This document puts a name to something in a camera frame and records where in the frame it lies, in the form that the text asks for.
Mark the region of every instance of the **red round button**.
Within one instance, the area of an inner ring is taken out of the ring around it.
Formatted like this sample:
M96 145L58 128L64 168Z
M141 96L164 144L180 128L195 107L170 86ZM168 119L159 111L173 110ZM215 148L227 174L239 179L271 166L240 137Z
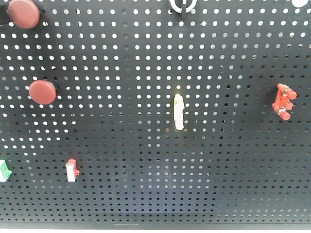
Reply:
M8 10L11 20L20 28L33 28L39 22L40 12L32 0L12 0Z
M38 80L29 86L29 95L36 103L50 104L56 99L56 89L51 82Z

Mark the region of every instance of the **perforated metal panel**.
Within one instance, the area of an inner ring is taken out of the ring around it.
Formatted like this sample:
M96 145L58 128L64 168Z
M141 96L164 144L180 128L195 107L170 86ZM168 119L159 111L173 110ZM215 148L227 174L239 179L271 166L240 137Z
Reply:
M310 2L35 3L37 27L0 27L0 227L310 228ZM28 96L42 79L51 105Z

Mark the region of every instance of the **white ring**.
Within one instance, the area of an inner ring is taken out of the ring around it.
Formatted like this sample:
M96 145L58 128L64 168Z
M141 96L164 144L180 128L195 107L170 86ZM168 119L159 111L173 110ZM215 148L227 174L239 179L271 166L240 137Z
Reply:
M181 14L181 8L178 7L178 6L176 5L175 0L169 0L169 1L170 1L170 4L171 4L173 10L175 10L177 13L180 13L180 14ZM186 13L189 13L191 10L194 9L194 7L195 7L197 1L198 1L198 0L192 0L192 3L190 4L190 6L188 6L188 7L186 8Z

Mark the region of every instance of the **red plastic clip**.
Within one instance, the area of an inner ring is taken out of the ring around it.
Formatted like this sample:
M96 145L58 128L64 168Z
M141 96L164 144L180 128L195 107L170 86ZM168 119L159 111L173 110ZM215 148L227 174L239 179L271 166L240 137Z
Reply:
M67 170L67 180L68 182L75 182L77 175L80 174L80 171L77 170L77 163L75 159L69 159L66 163Z
M297 98L297 93L291 90L287 85L278 84L278 92L276 101L272 104L273 110L283 119L289 120L291 115L286 110L293 108L293 103L290 100Z

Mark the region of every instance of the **white plastic piece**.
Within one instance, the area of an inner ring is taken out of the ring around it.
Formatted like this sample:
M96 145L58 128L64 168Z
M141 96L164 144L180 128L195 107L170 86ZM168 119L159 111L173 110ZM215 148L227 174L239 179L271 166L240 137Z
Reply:
M173 8L173 10L175 10L177 13L181 14L182 9L176 5L176 2L175 2L176 0L169 0L169 1L170 1L171 7ZM190 6L188 6L186 8L186 13L189 13L190 11L192 11L194 9L197 1L198 0L192 0L192 3L190 4Z
M66 171L68 182L75 182L77 176L74 171L74 164L66 164Z
M292 0L292 4L294 7L303 7L308 3L309 0Z
M12 172L8 170L5 160L0 160L0 182L6 182L11 173Z
M174 98L174 121L177 130L184 129L184 114L185 104L183 97L180 94L176 94Z

